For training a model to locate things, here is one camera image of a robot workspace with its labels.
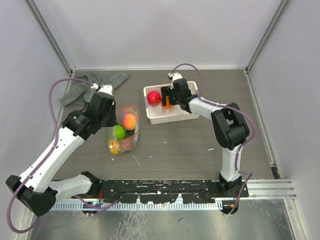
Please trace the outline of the red apple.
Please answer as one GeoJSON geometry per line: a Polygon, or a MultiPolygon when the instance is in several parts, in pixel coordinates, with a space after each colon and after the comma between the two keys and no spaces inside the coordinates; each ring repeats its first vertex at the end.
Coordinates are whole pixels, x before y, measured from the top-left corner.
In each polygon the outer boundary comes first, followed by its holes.
{"type": "Polygon", "coordinates": [[[147,94],[147,102],[151,106],[156,106],[162,101],[162,96],[157,91],[150,91],[147,94]]]}

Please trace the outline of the orange fruit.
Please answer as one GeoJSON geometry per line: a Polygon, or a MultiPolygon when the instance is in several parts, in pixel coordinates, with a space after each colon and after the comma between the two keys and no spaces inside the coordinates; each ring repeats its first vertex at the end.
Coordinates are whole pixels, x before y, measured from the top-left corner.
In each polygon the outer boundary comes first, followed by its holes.
{"type": "Polygon", "coordinates": [[[169,96],[166,96],[165,97],[165,104],[163,105],[163,107],[165,108],[165,109],[171,109],[172,107],[173,107],[173,105],[172,104],[170,104],[170,98],[169,98],[169,96]]]}

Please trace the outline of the white plastic basket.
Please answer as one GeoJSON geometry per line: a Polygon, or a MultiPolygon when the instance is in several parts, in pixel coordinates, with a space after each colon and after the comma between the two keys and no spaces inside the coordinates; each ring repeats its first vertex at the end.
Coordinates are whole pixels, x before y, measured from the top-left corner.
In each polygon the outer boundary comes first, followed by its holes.
{"type": "Polygon", "coordinates": [[[179,105],[174,105],[171,108],[164,108],[160,103],[156,106],[152,106],[148,103],[147,95],[149,92],[155,91],[161,93],[161,87],[168,87],[169,85],[170,84],[152,85],[143,88],[145,111],[150,123],[156,125],[198,119],[200,117],[199,114],[188,113],[182,110],[179,105]]]}

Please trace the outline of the pink peach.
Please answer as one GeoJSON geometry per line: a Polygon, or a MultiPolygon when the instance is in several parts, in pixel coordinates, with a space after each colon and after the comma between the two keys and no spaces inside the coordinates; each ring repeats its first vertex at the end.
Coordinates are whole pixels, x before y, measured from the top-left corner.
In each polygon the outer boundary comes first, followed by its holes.
{"type": "Polygon", "coordinates": [[[122,121],[122,125],[124,126],[124,128],[128,131],[134,130],[136,128],[137,125],[137,118],[135,115],[131,114],[131,113],[126,113],[123,116],[123,121],[122,121]]]}

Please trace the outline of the green watermelon ball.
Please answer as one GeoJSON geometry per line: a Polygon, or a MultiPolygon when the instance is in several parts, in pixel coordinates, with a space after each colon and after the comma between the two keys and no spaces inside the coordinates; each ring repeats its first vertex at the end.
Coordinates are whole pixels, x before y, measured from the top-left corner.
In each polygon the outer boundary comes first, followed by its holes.
{"type": "Polygon", "coordinates": [[[123,125],[117,124],[111,129],[111,136],[115,141],[121,141],[126,137],[126,129],[123,125]]]}

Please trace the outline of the clear zip top bag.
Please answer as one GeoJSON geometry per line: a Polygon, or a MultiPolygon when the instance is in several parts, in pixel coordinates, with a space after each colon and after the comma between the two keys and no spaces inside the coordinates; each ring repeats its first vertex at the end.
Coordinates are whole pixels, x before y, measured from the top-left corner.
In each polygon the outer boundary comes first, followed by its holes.
{"type": "Polygon", "coordinates": [[[114,155],[135,148],[139,136],[139,114],[135,104],[116,108],[116,125],[108,131],[108,150],[114,155]]]}

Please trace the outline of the yellow lemon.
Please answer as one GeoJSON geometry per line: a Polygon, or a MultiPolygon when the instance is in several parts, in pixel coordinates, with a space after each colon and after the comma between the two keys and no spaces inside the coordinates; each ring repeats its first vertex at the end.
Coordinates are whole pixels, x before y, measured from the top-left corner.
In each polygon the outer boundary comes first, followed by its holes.
{"type": "Polygon", "coordinates": [[[109,140],[108,141],[108,150],[110,153],[117,155],[120,153],[120,144],[118,141],[109,140]]]}

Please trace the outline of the brown passion fruit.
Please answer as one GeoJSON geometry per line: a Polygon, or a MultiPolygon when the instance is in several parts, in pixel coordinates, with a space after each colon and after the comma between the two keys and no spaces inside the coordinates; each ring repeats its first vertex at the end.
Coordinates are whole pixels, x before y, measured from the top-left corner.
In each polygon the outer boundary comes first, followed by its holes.
{"type": "Polygon", "coordinates": [[[120,142],[120,150],[122,152],[127,152],[132,150],[134,147],[133,142],[131,140],[122,140],[120,142]]]}

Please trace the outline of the green avocado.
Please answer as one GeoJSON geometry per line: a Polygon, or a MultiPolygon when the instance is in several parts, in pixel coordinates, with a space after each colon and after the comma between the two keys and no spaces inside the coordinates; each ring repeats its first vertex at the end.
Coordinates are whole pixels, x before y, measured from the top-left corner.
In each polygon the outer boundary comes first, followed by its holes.
{"type": "Polygon", "coordinates": [[[126,135],[125,135],[125,138],[129,138],[131,136],[133,136],[135,134],[135,130],[127,130],[126,131],[126,135]]]}

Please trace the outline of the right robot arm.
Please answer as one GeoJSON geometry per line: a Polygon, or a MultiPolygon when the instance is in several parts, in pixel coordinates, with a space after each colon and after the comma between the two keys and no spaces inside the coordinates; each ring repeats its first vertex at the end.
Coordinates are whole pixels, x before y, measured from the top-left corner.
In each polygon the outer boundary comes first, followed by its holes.
{"type": "Polygon", "coordinates": [[[242,184],[240,158],[243,144],[250,134],[244,116],[236,103],[223,105],[192,94],[184,78],[160,88],[162,105],[178,105],[183,111],[198,114],[212,121],[215,138],[222,147],[222,169],[219,173],[219,191],[231,197],[242,184]]]}

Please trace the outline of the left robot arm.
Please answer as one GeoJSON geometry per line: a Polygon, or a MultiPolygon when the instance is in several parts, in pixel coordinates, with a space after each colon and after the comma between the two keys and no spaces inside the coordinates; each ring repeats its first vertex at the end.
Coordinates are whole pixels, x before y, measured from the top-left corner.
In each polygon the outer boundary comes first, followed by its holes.
{"type": "Polygon", "coordinates": [[[6,185],[17,199],[37,217],[45,215],[55,203],[85,194],[95,198],[101,181],[88,171],[76,177],[54,182],[52,179],[69,156],[91,135],[103,127],[117,123],[116,101],[113,95],[97,92],[82,110],[70,112],[58,130],[58,137],[42,155],[19,176],[10,175],[6,185]]]}

